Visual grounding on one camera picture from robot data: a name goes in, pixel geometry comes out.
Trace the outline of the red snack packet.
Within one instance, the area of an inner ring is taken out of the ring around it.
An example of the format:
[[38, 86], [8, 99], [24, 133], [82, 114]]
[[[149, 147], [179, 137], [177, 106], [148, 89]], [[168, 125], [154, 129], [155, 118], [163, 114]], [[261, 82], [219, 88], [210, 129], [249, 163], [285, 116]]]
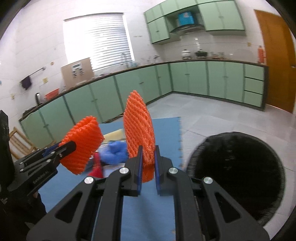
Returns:
[[103, 171], [102, 171], [100, 156], [98, 152], [94, 153], [93, 155], [93, 169], [89, 173], [89, 176], [95, 177], [95, 178], [103, 178]]

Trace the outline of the blue plastic bag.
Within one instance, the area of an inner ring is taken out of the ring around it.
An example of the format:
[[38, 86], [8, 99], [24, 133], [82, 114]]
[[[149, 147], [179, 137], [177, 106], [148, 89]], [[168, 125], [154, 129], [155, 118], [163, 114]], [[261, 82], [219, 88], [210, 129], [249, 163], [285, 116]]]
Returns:
[[100, 160], [107, 165], [125, 163], [128, 159], [126, 141], [111, 141], [103, 144], [99, 149]]

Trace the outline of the yellow sponge block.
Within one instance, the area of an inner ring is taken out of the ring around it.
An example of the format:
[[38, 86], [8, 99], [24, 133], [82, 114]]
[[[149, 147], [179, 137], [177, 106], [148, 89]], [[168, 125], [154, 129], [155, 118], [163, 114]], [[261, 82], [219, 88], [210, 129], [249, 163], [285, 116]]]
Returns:
[[125, 131], [122, 128], [115, 130], [113, 132], [109, 132], [104, 135], [105, 142], [121, 141], [121, 140], [125, 140]]

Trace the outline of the orange foam net sleeve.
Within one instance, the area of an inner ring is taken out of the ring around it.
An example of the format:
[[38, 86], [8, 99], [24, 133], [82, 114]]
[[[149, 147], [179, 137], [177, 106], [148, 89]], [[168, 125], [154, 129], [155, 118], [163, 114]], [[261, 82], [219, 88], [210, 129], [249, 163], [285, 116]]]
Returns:
[[149, 111], [136, 90], [133, 90], [127, 98], [123, 126], [129, 157], [136, 157], [138, 147], [142, 146], [142, 182], [147, 183], [154, 178], [156, 140]]

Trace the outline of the black lined trash bin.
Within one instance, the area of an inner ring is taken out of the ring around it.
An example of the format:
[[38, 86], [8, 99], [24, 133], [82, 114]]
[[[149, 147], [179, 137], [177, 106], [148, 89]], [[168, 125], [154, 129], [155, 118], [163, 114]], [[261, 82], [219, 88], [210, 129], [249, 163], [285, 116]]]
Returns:
[[241, 133], [206, 138], [192, 152], [190, 177], [211, 177], [260, 225], [279, 208], [285, 192], [285, 171], [275, 150], [261, 139]]

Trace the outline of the green lower kitchen cabinets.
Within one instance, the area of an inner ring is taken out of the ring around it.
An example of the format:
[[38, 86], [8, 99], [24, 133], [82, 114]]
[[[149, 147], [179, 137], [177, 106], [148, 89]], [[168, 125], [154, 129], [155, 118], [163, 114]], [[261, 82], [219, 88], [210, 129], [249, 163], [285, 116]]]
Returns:
[[225, 60], [175, 61], [111, 73], [53, 97], [20, 119], [27, 138], [38, 148], [59, 142], [81, 119], [100, 123], [121, 115], [136, 90], [145, 103], [171, 93], [201, 96], [264, 110], [268, 67]]

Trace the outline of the wooden chair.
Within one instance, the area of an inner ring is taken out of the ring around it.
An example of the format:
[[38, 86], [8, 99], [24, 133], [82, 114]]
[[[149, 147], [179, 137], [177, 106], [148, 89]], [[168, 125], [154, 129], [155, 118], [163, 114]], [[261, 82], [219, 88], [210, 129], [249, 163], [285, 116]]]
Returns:
[[16, 159], [20, 159], [38, 148], [16, 127], [10, 132], [9, 146], [11, 155]]

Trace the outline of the blue table mat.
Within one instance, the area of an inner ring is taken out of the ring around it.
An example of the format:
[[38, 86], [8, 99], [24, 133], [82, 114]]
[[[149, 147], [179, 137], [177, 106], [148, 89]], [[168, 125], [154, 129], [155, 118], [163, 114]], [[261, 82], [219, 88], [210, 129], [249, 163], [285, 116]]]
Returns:
[[[158, 118], [152, 121], [156, 144], [161, 156], [171, 159], [178, 168], [182, 162], [179, 118]], [[50, 211], [88, 175], [74, 175], [59, 165], [58, 173], [40, 190], [46, 211]], [[175, 240], [174, 200], [159, 196], [155, 180], [142, 184], [138, 197], [123, 200], [121, 240]]]

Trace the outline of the red basin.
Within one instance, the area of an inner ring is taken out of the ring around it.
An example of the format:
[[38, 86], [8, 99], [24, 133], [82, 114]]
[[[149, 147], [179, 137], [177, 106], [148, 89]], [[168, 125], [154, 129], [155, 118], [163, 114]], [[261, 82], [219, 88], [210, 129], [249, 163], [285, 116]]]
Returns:
[[45, 99], [46, 99], [46, 101], [49, 101], [50, 99], [52, 99], [52, 98], [54, 98], [54, 97], [56, 97], [58, 95], [59, 95], [59, 89], [57, 88], [57, 89], [47, 93], [45, 95]]

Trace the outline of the electric kettle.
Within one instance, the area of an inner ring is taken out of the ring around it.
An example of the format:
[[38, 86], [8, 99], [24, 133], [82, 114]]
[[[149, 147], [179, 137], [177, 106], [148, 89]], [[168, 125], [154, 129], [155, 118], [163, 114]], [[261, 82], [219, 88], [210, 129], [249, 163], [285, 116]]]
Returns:
[[42, 98], [39, 92], [35, 94], [35, 101], [36, 101], [36, 105], [42, 104]]

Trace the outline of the window blinds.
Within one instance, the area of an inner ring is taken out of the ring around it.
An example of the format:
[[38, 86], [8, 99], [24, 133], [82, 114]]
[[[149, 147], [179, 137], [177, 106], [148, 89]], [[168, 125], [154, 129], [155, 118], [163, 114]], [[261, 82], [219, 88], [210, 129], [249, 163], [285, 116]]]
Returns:
[[134, 61], [123, 13], [65, 19], [64, 45], [68, 62], [88, 58], [95, 71]]

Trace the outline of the white cooking pot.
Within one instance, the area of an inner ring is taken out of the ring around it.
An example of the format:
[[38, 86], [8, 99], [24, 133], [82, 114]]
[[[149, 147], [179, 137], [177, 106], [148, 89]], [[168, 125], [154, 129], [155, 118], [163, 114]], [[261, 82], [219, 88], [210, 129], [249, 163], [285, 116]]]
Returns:
[[186, 60], [186, 59], [191, 59], [191, 52], [187, 49], [184, 49], [182, 52], [181, 52], [181, 57], [183, 60]]

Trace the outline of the range hood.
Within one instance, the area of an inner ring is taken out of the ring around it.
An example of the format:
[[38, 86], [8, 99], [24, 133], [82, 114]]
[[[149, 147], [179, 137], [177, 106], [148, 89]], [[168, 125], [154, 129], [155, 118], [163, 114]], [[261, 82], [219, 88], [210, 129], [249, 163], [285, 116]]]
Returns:
[[173, 29], [171, 31], [171, 34], [176, 34], [178, 36], [183, 36], [183, 35], [190, 34], [192, 32], [201, 31], [201, 30], [205, 30], [204, 25], [188, 24], [188, 25], [179, 26], [179, 27]]

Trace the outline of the black wok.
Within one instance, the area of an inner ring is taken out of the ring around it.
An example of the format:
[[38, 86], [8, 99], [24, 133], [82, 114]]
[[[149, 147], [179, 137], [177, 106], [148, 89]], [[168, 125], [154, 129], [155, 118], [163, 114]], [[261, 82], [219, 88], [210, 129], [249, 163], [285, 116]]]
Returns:
[[199, 50], [199, 51], [195, 52], [195, 55], [197, 58], [207, 58], [208, 53], [206, 51]]

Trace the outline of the orange thermos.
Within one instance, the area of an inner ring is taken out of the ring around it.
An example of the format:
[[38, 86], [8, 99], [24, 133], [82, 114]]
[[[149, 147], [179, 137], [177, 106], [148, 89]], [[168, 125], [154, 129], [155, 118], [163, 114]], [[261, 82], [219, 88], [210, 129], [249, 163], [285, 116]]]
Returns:
[[261, 45], [257, 49], [258, 54], [258, 64], [265, 64], [265, 51]]

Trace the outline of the blue box on hood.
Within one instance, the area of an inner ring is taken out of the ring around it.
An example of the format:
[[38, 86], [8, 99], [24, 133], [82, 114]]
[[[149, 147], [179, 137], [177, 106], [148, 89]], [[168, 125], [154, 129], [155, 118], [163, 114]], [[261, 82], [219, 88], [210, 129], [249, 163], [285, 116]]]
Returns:
[[195, 20], [190, 11], [185, 11], [178, 14], [178, 22], [180, 26], [185, 26], [185, 25], [193, 25], [195, 23]]

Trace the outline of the wooden door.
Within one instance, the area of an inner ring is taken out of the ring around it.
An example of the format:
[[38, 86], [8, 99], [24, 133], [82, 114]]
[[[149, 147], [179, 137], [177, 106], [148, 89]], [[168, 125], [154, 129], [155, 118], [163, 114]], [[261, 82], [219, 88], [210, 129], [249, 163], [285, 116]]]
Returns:
[[255, 10], [268, 66], [266, 103], [292, 113], [295, 106], [295, 47], [281, 16]]

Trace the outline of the dark towel on rail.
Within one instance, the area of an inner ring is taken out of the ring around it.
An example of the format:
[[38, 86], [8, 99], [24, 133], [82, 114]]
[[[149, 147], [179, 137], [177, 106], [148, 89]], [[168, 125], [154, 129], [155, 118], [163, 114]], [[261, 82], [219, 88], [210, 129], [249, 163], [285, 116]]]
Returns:
[[32, 81], [30, 75], [25, 77], [21, 82], [21, 86], [23, 89], [28, 90], [32, 86]]

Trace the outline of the wall towel rail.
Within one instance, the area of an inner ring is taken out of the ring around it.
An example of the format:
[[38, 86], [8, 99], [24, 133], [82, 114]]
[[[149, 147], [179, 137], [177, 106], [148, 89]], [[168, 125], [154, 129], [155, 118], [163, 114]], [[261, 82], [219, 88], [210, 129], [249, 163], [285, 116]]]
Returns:
[[38, 73], [38, 72], [40, 72], [40, 71], [44, 71], [44, 70], [46, 70], [46, 66], [43, 66], [42, 68], [40, 68], [40, 69], [36, 70], [35, 72], [29, 74], [28, 77], [31, 77], [31, 76], [33, 76], [34, 74], [36, 74], [36, 73]]

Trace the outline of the green upper wall cabinets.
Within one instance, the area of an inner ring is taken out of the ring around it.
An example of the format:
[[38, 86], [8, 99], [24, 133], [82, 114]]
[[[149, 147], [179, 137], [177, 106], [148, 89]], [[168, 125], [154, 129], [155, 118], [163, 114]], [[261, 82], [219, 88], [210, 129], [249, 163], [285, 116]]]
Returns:
[[180, 26], [178, 14], [185, 11], [192, 13], [194, 24], [204, 25], [201, 31], [211, 35], [246, 35], [236, 1], [164, 1], [144, 12], [151, 43], [179, 41], [181, 36], [171, 31]]

